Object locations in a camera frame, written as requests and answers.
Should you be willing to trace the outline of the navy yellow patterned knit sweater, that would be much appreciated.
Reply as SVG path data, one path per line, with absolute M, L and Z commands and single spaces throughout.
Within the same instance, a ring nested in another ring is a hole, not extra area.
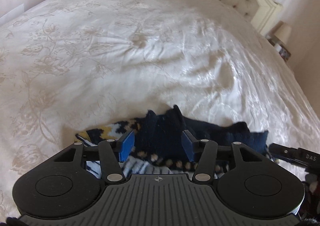
M 222 127 L 193 120 L 183 116 L 178 106 L 164 114 L 155 114 L 149 110 L 143 118 L 121 120 L 77 132 L 75 141 L 85 146 L 96 146 L 101 141 L 118 140 L 129 130 L 135 134 L 135 144 L 128 158 L 120 164 L 125 177 L 132 174 L 175 173 L 192 176 L 197 163 L 189 162 L 184 152 L 181 144 L 183 130 L 188 130 L 198 140 L 213 140 L 220 146 L 231 146 L 232 142 L 239 141 L 268 156 L 268 131 L 251 132 L 244 121 Z

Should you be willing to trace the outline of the white floral bedspread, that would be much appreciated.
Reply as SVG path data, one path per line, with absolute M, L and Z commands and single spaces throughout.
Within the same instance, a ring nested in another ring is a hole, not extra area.
M 46 0 L 1 27 L 1 219 L 16 180 L 76 132 L 177 105 L 319 152 L 319 119 L 271 44 L 218 0 Z

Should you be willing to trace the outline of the right beige table lamp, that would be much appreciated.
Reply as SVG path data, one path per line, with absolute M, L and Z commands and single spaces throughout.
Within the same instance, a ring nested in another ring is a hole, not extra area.
M 287 44 L 291 36 L 291 25 L 282 22 L 278 28 L 270 35 L 270 42 L 277 52 L 280 52 L 283 46 Z

